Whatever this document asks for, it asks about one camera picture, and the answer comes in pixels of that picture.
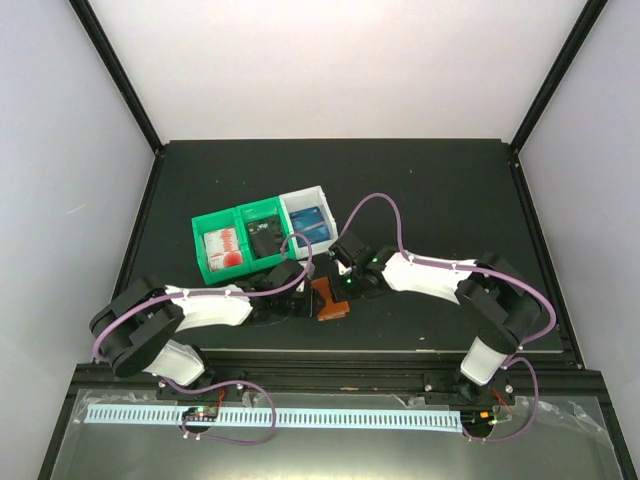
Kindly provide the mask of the green bin middle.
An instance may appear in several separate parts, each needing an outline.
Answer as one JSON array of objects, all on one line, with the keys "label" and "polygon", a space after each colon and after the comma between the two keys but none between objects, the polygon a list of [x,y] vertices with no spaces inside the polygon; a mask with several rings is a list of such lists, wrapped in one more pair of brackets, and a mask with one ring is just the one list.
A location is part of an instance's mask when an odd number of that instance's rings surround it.
[{"label": "green bin middle", "polygon": [[273,268],[285,258],[294,257],[291,241],[285,242],[291,230],[278,197],[242,204],[237,213],[251,272]]}]

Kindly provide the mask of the red white cards stack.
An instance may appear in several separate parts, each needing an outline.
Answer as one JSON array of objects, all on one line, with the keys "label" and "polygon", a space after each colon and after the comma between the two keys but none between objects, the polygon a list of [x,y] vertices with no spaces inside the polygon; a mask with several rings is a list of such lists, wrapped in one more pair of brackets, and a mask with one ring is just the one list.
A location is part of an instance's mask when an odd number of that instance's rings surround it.
[{"label": "red white cards stack", "polygon": [[217,272],[243,264],[243,256],[234,227],[207,232],[203,240],[210,271]]}]

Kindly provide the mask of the right black frame post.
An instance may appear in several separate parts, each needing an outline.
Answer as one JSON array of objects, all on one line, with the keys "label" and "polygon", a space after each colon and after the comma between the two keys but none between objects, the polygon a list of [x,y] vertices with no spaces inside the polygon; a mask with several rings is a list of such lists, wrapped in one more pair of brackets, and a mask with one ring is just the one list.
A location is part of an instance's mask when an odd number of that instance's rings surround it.
[{"label": "right black frame post", "polygon": [[520,153],[523,150],[607,4],[607,0],[585,2],[510,142],[512,151]]}]

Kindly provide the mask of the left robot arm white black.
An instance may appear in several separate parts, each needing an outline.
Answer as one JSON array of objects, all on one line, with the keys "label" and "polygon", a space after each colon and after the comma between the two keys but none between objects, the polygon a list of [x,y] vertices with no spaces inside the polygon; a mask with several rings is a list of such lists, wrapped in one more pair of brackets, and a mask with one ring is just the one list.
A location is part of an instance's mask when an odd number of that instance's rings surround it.
[{"label": "left robot arm white black", "polygon": [[207,397],[215,376],[201,349],[178,332],[266,324],[317,315],[325,301],[312,286],[313,267],[285,259],[270,272],[218,288],[187,289],[145,277],[90,321],[93,357],[119,378],[139,373],[167,378],[193,399]]}]

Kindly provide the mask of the small circuit board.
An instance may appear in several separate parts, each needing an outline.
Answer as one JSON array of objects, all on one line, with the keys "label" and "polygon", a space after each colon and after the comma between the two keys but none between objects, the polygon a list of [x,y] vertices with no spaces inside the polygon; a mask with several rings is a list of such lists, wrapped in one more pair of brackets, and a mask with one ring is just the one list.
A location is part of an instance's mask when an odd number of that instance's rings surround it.
[{"label": "small circuit board", "polygon": [[219,408],[216,406],[189,407],[182,414],[183,422],[213,422],[217,419]]}]

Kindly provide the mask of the blue cards stack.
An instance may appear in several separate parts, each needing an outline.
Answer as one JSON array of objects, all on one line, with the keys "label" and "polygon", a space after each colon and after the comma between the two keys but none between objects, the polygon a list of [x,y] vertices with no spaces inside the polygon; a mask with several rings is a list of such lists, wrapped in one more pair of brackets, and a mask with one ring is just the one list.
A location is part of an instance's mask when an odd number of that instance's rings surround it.
[{"label": "blue cards stack", "polygon": [[299,209],[289,214],[293,230],[305,236],[311,244],[330,241],[333,236],[325,215],[319,206]]}]

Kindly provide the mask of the black aluminium rail front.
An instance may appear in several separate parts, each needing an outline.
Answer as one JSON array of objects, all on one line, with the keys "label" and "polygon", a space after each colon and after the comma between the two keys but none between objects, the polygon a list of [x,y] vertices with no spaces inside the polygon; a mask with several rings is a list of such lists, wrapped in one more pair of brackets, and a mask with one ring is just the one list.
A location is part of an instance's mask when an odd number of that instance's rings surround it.
[{"label": "black aluminium rail front", "polygon": [[529,356],[475,386],[459,371],[459,354],[302,354],[210,351],[206,364],[221,380],[247,380],[273,393],[390,393],[430,402],[491,404],[518,395],[587,396],[607,402],[603,376],[566,358]]}]

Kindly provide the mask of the left black frame post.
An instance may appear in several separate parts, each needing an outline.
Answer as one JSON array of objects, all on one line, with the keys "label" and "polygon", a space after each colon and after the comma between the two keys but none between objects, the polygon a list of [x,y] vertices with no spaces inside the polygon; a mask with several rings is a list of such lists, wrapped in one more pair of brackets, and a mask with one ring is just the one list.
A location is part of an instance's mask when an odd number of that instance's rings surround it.
[{"label": "left black frame post", "polygon": [[68,3],[80,21],[151,151],[154,154],[160,153],[164,145],[91,3],[88,0],[69,0]]}]

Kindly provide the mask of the brown leather card holder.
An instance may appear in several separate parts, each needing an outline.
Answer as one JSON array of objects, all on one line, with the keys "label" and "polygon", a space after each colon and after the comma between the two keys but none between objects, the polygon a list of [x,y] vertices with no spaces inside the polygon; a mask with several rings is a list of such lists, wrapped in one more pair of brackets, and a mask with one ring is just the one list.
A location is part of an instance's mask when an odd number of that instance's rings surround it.
[{"label": "brown leather card holder", "polygon": [[350,305],[348,301],[337,301],[334,299],[331,290],[331,282],[328,277],[314,279],[311,282],[311,286],[316,290],[323,301],[323,306],[317,313],[317,320],[319,322],[341,319],[346,317],[350,312]]}]

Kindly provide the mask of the black vip cards stack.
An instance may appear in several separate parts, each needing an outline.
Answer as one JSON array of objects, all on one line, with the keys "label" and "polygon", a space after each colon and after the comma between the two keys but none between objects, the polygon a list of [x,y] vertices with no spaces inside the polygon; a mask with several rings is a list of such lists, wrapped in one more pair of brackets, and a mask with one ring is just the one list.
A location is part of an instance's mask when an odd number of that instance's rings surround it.
[{"label": "black vip cards stack", "polygon": [[284,240],[278,216],[269,216],[246,224],[251,250],[256,259],[275,255]]}]

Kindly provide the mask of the green bin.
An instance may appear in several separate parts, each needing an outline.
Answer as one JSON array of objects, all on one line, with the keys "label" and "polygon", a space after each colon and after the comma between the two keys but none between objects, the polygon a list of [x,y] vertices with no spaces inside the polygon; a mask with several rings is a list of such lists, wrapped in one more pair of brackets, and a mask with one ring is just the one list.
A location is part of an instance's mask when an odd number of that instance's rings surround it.
[{"label": "green bin", "polygon": [[285,242],[291,230],[278,197],[242,204],[237,213],[251,272],[273,268],[285,258],[294,257],[291,241]]},{"label": "green bin", "polygon": [[237,207],[191,219],[197,264],[207,286],[251,271],[248,239]]}]

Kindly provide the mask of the green bin left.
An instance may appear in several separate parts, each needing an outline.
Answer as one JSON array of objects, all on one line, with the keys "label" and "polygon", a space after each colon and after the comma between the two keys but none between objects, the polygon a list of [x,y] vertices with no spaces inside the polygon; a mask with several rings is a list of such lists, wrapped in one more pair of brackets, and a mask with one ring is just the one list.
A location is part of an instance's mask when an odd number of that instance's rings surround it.
[{"label": "green bin left", "polygon": [[251,271],[248,239],[237,207],[191,219],[197,264],[207,286]]}]

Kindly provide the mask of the white bin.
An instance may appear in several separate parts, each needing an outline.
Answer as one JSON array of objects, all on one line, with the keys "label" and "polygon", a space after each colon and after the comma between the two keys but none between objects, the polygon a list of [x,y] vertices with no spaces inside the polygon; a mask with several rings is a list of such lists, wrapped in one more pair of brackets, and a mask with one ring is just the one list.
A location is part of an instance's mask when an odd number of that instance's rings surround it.
[{"label": "white bin", "polygon": [[289,230],[304,235],[313,255],[327,253],[338,237],[337,226],[321,186],[313,186],[279,196]]}]

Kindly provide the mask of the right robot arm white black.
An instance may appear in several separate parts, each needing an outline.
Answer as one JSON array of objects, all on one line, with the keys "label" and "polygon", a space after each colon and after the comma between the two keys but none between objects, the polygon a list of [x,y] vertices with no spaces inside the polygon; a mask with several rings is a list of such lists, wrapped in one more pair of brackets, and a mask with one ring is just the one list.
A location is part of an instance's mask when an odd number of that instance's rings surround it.
[{"label": "right robot arm white black", "polygon": [[348,297],[412,292],[465,309],[477,333],[454,388],[467,403],[479,402],[490,392],[495,373],[506,366],[543,314],[542,302],[495,254],[455,261],[403,254],[395,247],[375,251],[347,232],[329,247],[329,256],[337,266],[334,284]]}]

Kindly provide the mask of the black frame post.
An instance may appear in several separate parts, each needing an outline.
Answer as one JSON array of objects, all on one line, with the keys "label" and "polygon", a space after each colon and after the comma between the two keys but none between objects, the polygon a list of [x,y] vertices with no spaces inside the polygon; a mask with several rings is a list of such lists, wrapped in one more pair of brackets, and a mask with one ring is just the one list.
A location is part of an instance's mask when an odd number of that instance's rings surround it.
[{"label": "black frame post", "polygon": [[523,150],[607,4],[607,0],[585,2],[510,142],[512,151],[520,153]]},{"label": "black frame post", "polygon": [[91,3],[88,0],[69,0],[68,3],[80,21],[151,151],[154,154],[160,153],[164,145]]}]

